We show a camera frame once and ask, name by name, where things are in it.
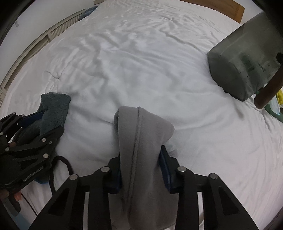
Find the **wooden board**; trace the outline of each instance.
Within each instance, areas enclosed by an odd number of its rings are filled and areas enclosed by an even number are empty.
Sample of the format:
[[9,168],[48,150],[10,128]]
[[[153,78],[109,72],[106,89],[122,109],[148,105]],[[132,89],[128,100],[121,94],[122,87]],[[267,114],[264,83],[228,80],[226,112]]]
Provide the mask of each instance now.
[[229,18],[232,18],[236,22],[240,23],[244,14],[245,8],[233,0],[181,0],[204,7],[208,7],[213,10],[217,10],[220,13],[225,14]]

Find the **gray cloth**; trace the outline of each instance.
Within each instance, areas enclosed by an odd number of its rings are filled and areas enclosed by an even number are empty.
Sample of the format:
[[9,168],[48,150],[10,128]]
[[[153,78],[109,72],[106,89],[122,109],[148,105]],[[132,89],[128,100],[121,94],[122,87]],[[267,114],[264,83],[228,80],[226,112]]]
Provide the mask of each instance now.
[[36,137],[62,126],[68,114],[71,97],[62,93],[46,93],[41,95],[41,103],[37,111],[44,111],[42,119],[35,121],[24,130],[16,133],[13,141],[17,145],[30,143]]
[[122,106],[114,117],[119,136],[124,211],[133,230],[159,230],[176,221],[178,195],[166,190],[158,156],[173,125],[143,108]]

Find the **wooden handle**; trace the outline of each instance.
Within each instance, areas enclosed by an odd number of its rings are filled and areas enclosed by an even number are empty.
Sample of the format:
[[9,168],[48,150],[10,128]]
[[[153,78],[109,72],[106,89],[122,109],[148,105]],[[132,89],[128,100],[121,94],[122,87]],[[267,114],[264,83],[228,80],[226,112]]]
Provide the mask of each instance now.
[[258,109],[262,109],[272,100],[272,98],[283,87],[283,65],[275,73],[273,78],[267,83],[267,85],[259,92],[254,98],[254,105]]

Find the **black strap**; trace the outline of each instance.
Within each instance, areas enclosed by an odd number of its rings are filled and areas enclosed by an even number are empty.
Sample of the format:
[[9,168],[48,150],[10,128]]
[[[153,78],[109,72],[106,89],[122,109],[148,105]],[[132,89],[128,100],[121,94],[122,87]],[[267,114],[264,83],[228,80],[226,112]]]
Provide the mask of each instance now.
[[53,169],[56,166],[58,160],[61,160],[65,165],[67,165],[69,175],[74,174],[74,171],[73,171],[71,164],[69,163],[69,161],[65,157],[62,157],[62,156],[54,157],[52,162],[51,162],[51,168],[49,170],[49,186],[50,186],[52,195],[54,195],[54,193],[56,192],[55,187],[54,187],[54,172],[53,172]]

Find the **white bed sheet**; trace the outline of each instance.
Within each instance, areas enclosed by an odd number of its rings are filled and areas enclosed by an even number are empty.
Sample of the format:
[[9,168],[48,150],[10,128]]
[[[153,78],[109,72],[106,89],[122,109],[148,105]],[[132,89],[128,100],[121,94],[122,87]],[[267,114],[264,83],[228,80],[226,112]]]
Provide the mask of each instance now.
[[[206,56],[238,27],[217,11],[177,0],[107,0],[26,63],[0,117],[35,112],[43,93],[70,95],[56,151],[84,176],[118,154],[119,106],[141,106],[174,125],[166,146],[177,149],[179,163],[217,173],[263,229],[283,206],[283,125],[252,99],[224,93]],[[55,186],[67,176],[59,164]],[[37,212],[51,197],[49,186],[36,182],[23,193]],[[32,222],[25,201],[21,206]]]

